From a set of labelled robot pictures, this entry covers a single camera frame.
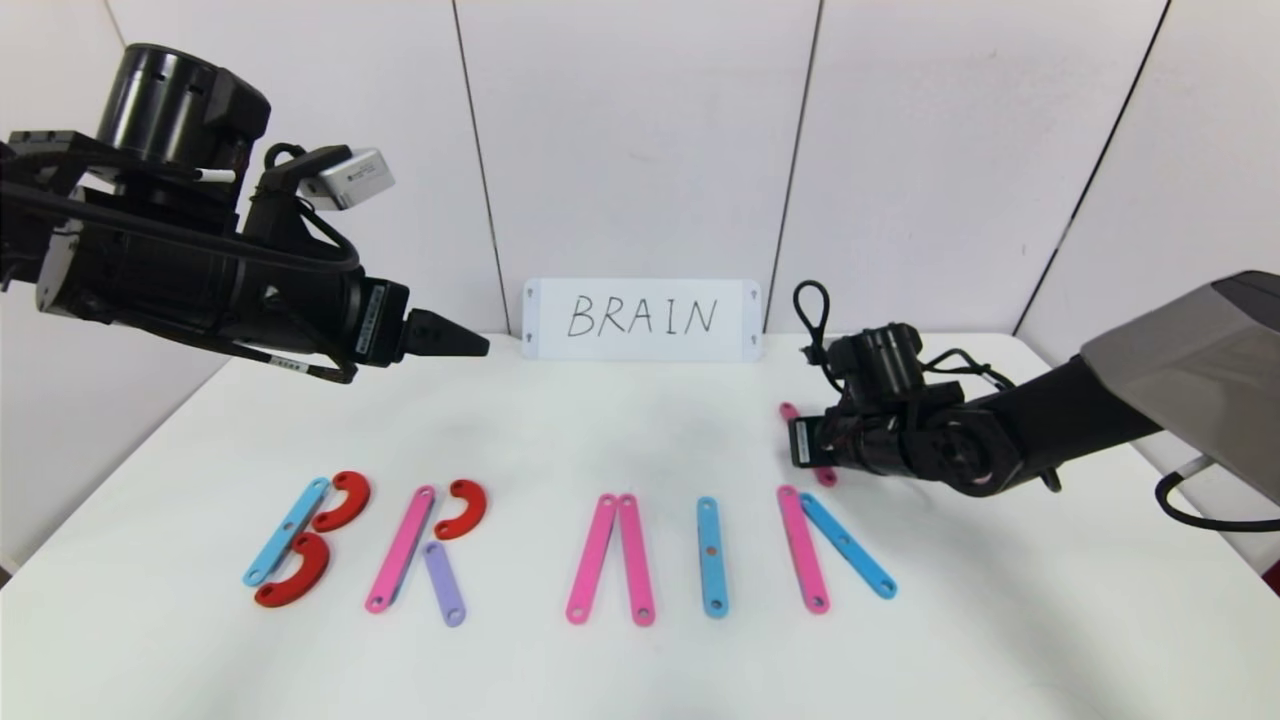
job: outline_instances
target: red curved piece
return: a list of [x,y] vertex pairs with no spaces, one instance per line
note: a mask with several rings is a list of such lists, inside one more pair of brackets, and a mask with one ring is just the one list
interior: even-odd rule
[[347,497],[338,507],[316,514],[315,520],[311,521],[311,527],[317,533],[337,530],[355,520],[356,515],[360,515],[365,506],[369,505],[369,480],[360,473],[353,470],[338,473],[333,477],[333,487],[346,491]]
[[480,524],[485,509],[489,507],[484,488],[476,482],[453,480],[453,484],[449,486],[449,495],[466,500],[467,509],[452,520],[440,520],[435,524],[435,537],[440,539],[457,539],[470,533]]
[[282,607],[305,596],[329,566],[329,546],[315,533],[298,533],[289,548],[302,556],[302,566],[279,583],[257,588],[253,600],[262,607]]

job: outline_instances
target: sign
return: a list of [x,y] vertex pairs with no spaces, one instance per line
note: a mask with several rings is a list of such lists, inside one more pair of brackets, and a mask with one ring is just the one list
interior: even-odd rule
[[521,299],[525,357],[750,363],[764,346],[754,281],[540,278]]

